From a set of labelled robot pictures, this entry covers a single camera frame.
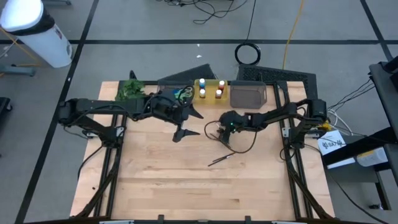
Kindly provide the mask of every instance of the black device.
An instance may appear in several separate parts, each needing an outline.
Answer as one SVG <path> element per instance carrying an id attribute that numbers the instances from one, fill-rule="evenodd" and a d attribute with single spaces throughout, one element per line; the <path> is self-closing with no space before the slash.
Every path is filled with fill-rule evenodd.
<path id="1" fill-rule="evenodd" d="M 297 108 L 307 105 L 305 114 L 297 113 Z M 301 122 L 297 127 L 284 130 L 284 137 L 289 144 L 297 149 L 304 147 L 305 135 L 314 127 L 322 125 L 327 120 L 326 102 L 323 100 L 302 100 L 296 103 L 286 103 L 283 107 L 266 113 L 245 113 L 243 116 L 236 111 L 228 111 L 221 115 L 219 122 L 223 128 L 218 130 L 219 140 L 228 144 L 231 133 L 241 131 L 261 131 L 269 124 L 287 118 L 296 118 Z"/>
<path id="2" fill-rule="evenodd" d="M 126 127 L 103 126 L 88 114 L 121 114 L 127 115 L 133 121 L 155 117 L 165 122 L 177 125 L 173 142 L 179 142 L 185 136 L 199 133 L 182 129 L 182 123 L 188 116 L 203 119 L 191 104 L 191 101 L 176 100 L 173 90 L 163 90 L 151 93 L 141 98 L 126 101 L 103 101 L 89 99 L 71 99 L 58 105 L 58 122 L 66 127 L 78 126 L 87 137 L 98 136 L 106 147 L 117 147 L 118 139 Z"/>

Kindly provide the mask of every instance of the yellow cable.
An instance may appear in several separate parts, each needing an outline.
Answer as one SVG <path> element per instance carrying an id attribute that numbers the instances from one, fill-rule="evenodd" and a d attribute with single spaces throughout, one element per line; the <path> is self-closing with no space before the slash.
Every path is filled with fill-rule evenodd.
<path id="1" fill-rule="evenodd" d="M 31 59 L 35 60 L 37 64 L 23 64 L 23 65 L 17 65 L 17 66 L 41 66 L 40 60 L 38 60 L 35 56 L 33 56 L 29 51 L 27 51 L 25 48 L 23 48 L 20 44 L 17 43 L 14 38 L 12 38 L 3 28 L 1 28 L 1 31 L 10 39 L 12 42 L 17 45 L 21 50 L 23 50 Z"/>
<path id="2" fill-rule="evenodd" d="M 296 29 L 296 25 L 297 25 L 297 22 L 299 21 L 299 18 L 301 16 L 301 11 L 303 10 L 303 6 L 304 6 L 304 0 L 301 0 L 300 9 L 298 10 L 298 13 L 297 13 L 297 16 L 296 16 L 296 20 L 294 21 L 293 29 L 290 32 L 289 38 L 287 39 L 287 42 L 286 42 L 285 54 L 284 54 L 284 63 L 282 65 L 282 69 L 283 70 L 285 69 L 285 63 L 286 63 L 287 46 L 289 46 L 289 43 L 290 43 L 290 40 L 291 40 L 291 38 L 293 36 L 294 30 Z"/>

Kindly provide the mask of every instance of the small bottle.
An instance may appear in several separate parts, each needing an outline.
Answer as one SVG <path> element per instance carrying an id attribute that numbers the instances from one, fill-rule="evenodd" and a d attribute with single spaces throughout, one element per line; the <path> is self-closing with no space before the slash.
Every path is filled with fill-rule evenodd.
<path id="1" fill-rule="evenodd" d="M 205 79 L 204 78 L 199 79 L 199 87 L 205 88 Z"/>
<path id="2" fill-rule="evenodd" d="M 225 81 L 221 80 L 218 83 L 218 89 L 221 90 L 221 91 L 224 91 L 224 86 L 225 86 Z"/>
<path id="3" fill-rule="evenodd" d="M 206 90 L 205 89 L 201 89 L 199 91 L 199 97 L 200 98 L 206 98 Z"/>
<path id="4" fill-rule="evenodd" d="M 220 99 L 223 92 L 221 90 L 216 90 L 216 99 Z"/>

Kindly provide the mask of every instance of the trash can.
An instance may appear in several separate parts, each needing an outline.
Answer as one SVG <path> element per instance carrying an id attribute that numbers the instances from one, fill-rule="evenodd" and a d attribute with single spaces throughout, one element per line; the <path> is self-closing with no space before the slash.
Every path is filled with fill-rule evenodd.
<path id="1" fill-rule="evenodd" d="M 72 46 L 41 0 L 8 0 L 0 23 L 54 68 L 72 62 Z"/>

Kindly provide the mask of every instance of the gray floor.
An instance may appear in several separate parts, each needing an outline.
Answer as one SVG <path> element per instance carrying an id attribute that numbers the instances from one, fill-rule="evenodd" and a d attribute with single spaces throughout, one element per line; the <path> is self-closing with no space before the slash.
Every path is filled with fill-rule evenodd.
<path id="1" fill-rule="evenodd" d="M 227 3 L 212 1 L 217 9 Z M 398 3 L 395 0 L 367 0 L 386 40 L 398 39 L 393 29 Z M 83 32 L 93 0 L 75 0 L 72 6 L 46 4 L 58 26 L 70 40 Z M 193 19 L 206 15 L 193 6 L 171 7 L 155 0 L 99 0 L 88 40 L 244 39 L 254 1 L 223 19 L 195 25 Z M 287 39 L 300 1 L 257 1 L 250 39 Z M 0 35 L 0 40 L 7 37 Z M 377 40 L 359 0 L 306 0 L 293 39 Z M 86 44 L 81 53 L 67 98 L 96 98 L 101 82 L 128 78 L 131 69 L 141 80 L 159 78 L 209 63 L 220 78 L 235 79 L 238 65 L 236 44 Z M 260 66 L 281 68 L 283 44 L 262 44 Z M 388 46 L 398 55 L 398 46 Z M 252 60 L 250 50 L 240 53 Z M 289 46 L 286 69 L 317 74 L 318 94 L 329 104 L 337 102 L 367 79 L 368 65 L 386 60 L 377 45 L 295 45 Z M 17 47 L 1 63 L 30 63 Z M 69 67 L 39 68 L 33 78 L 6 75 L 0 78 L 0 96 L 12 99 L 14 110 L 0 132 L 0 217 L 2 223 L 15 220 L 26 187 L 39 156 Z M 375 91 L 347 103 L 339 115 L 359 133 L 371 134 L 387 127 L 381 102 Z M 59 126 L 45 161 L 26 222 L 67 218 L 76 187 L 76 172 L 86 142 L 68 135 Z M 382 173 L 397 209 L 397 186 L 391 172 Z M 373 222 L 348 202 L 336 184 L 328 180 L 335 213 L 343 220 Z M 342 182 L 352 198 L 366 208 L 379 203 L 373 184 Z M 393 223 L 393 211 L 368 210 Z"/>

